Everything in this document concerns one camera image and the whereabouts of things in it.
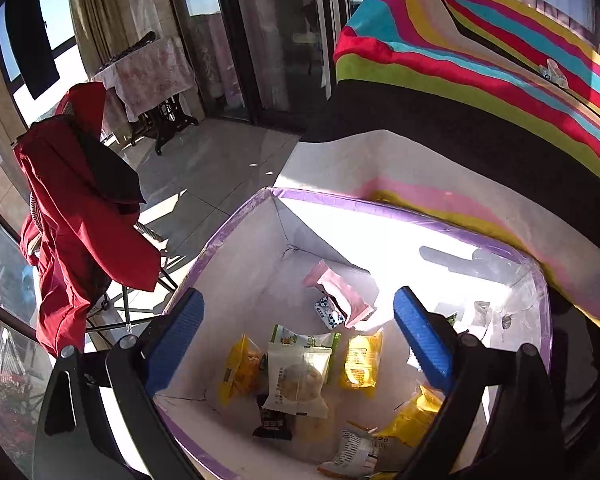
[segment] metal rod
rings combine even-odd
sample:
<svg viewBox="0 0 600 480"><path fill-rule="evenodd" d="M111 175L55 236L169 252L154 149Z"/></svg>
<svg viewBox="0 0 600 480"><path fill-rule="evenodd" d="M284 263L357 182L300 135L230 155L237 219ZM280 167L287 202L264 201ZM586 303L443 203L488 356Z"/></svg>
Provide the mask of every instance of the metal rod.
<svg viewBox="0 0 600 480"><path fill-rule="evenodd" d="M142 319L133 319L129 322L131 326L140 325L142 323L149 323L151 320L154 320L156 316L153 317L143 317ZM113 330L115 328L124 328L126 327L125 322L120 323L110 323L108 325L102 326L88 326L87 332L102 332L103 330Z"/></svg>
<svg viewBox="0 0 600 480"><path fill-rule="evenodd" d="M164 238L162 238L157 232L153 231L152 229L149 229L146 225L141 224L140 222L136 222L134 224L134 227L138 229L138 231L140 231L141 233L146 234L147 236L153 238L157 242L162 243L164 241Z"/></svg>
<svg viewBox="0 0 600 480"><path fill-rule="evenodd" d="M19 320L13 314L0 306L0 324L22 334L27 339L37 343L36 329Z"/></svg>
<svg viewBox="0 0 600 480"><path fill-rule="evenodd" d="M165 279L171 283L171 285L173 285L173 288L178 288L178 284L176 282L173 281L173 278L169 275L169 273L163 269L162 267L160 267L160 272L162 273L162 275L165 277Z"/></svg>
<svg viewBox="0 0 600 480"><path fill-rule="evenodd" d="M160 283L164 288L166 288L169 292L175 292L175 288L171 288L171 285L168 285L162 278L158 278L158 283Z"/></svg>
<svg viewBox="0 0 600 480"><path fill-rule="evenodd" d="M93 322L91 319L87 318L87 323L89 323L89 324L90 324L90 325L93 327L93 329L94 329L93 331L98 333L98 335L100 336L100 338L101 338L101 339L104 341L104 343L105 343L105 344L106 344L106 345L107 345L109 348L113 348L113 345L112 345L112 344L109 342L109 340L108 340L106 337L104 337L104 336L103 336L103 335L102 335L100 332L98 332L98 331L96 330L96 329L97 329L97 327L96 327L96 325L94 324L94 322Z"/></svg>
<svg viewBox="0 0 600 480"><path fill-rule="evenodd" d="M129 314L129 293L126 286L122 286L122 303L125 306L125 326L127 333L131 334L131 316Z"/></svg>

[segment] chair leg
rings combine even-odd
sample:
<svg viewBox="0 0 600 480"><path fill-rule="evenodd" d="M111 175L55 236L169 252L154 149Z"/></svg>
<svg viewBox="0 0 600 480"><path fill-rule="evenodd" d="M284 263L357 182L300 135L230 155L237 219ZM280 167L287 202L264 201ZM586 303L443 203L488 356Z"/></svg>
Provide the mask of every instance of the chair leg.
<svg viewBox="0 0 600 480"><path fill-rule="evenodd" d="M178 288L178 284L176 282L173 281L173 278L169 275L169 273L163 269L162 267L160 267L160 273L165 277L165 279L171 283L171 285L173 286L173 288Z"/></svg>
<svg viewBox="0 0 600 480"><path fill-rule="evenodd" d="M126 286L122 286L122 303L125 306L125 326L126 332L131 334L131 316L129 314L129 293Z"/></svg>
<svg viewBox="0 0 600 480"><path fill-rule="evenodd" d="M89 333L89 332L97 333L100 336L100 338L104 341L105 345L107 345L109 348L113 348L113 345L109 342L109 340L101 334L101 330L104 330L104 328L101 330L98 330L98 327L95 326L93 321L89 318L87 318L87 323L89 323L89 325L91 325L91 328L92 328L92 330L87 329L87 331L86 331L87 333Z"/></svg>
<svg viewBox="0 0 600 480"><path fill-rule="evenodd" d="M160 283L169 292L175 292L176 291L175 288L172 288L171 285L169 285L169 283L165 282L162 278L158 278L158 283Z"/></svg>

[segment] tiled floor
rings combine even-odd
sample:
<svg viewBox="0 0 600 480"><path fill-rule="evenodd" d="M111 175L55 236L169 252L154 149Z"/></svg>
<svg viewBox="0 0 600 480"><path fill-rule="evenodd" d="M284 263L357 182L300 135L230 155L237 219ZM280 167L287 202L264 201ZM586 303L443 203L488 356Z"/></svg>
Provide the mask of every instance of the tiled floor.
<svg viewBox="0 0 600 480"><path fill-rule="evenodd" d="M165 238L157 246L176 282L229 216L257 190L273 185L296 142L292 134L206 119L168 142L162 156L155 154L151 139L124 150L121 155L138 171L147 202L140 221ZM122 313L118 284L109 289L109 297ZM154 292L131 291L132 319L160 314L169 298L160 285Z"/></svg>

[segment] colorful striped fabric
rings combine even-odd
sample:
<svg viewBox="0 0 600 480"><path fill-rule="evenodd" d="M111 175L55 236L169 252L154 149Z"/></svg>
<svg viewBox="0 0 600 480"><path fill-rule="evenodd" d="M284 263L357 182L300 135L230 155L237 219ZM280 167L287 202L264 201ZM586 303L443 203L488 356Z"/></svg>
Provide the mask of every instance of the colorful striped fabric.
<svg viewBox="0 0 600 480"><path fill-rule="evenodd" d="M555 60L568 91L600 115L600 55L549 17L516 0L444 0L461 26L536 72Z"/></svg>
<svg viewBox="0 0 600 480"><path fill-rule="evenodd" d="M539 18L533 23L528 16L526 21L522 20L525 17L522 12L518 21L509 12L506 14L509 21L504 21L511 32L502 28L496 36L496 28L490 23L502 24L496 17L503 14L496 15L493 10L497 2L444 1L452 8L456 20L464 20L463 24L474 32L478 31L479 24L480 30L490 33L494 43L499 41L501 47L506 46L507 52L516 59L524 57L531 67L542 62L544 56L546 63L547 55L541 50L532 53L531 46L525 50L520 42L513 48L510 36L507 41L503 40L505 34L512 35L514 30L517 37L525 37L521 31L527 30L529 37L538 40L535 47L544 48L558 61L570 87L574 87L573 91L577 91L581 99L587 91L582 85L578 86L578 81L583 83L587 77L593 80L595 76L595 88L600 90L600 59L590 62L594 67L589 68L587 76L585 53L580 50L579 57L574 55L577 38L571 34L571 43L567 41L565 36L570 33L566 29L560 36L545 27L545 35L552 34L552 41L560 41L542 43L538 30L544 16L538 12ZM517 3L510 2L509 9ZM449 18L448 10L442 0L437 3L435 8L431 0L364 0L338 42L334 55L338 80L360 79L403 86L480 108L547 140L600 178L600 116L537 73L493 51L486 52L487 49L468 40L455 27L451 32L441 19L442 13ZM499 4L498 9L504 12L504 4ZM590 89L587 95L600 108L600 92Z"/></svg>

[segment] glass door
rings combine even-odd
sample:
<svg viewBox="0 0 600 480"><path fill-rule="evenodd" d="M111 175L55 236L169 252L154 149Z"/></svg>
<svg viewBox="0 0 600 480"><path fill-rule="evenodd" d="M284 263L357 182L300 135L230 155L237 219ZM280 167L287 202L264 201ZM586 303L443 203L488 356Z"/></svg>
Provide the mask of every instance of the glass door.
<svg viewBox="0 0 600 480"><path fill-rule="evenodd" d="M209 115L302 132L335 85L349 0L172 0Z"/></svg>
<svg viewBox="0 0 600 480"><path fill-rule="evenodd" d="M52 362L34 341L37 315L32 267L1 225L0 319L0 446L30 479L40 406Z"/></svg>
<svg viewBox="0 0 600 480"><path fill-rule="evenodd" d="M330 0L238 0L264 120L300 129L330 95Z"/></svg>
<svg viewBox="0 0 600 480"><path fill-rule="evenodd" d="M248 118L218 0L171 0L206 112Z"/></svg>

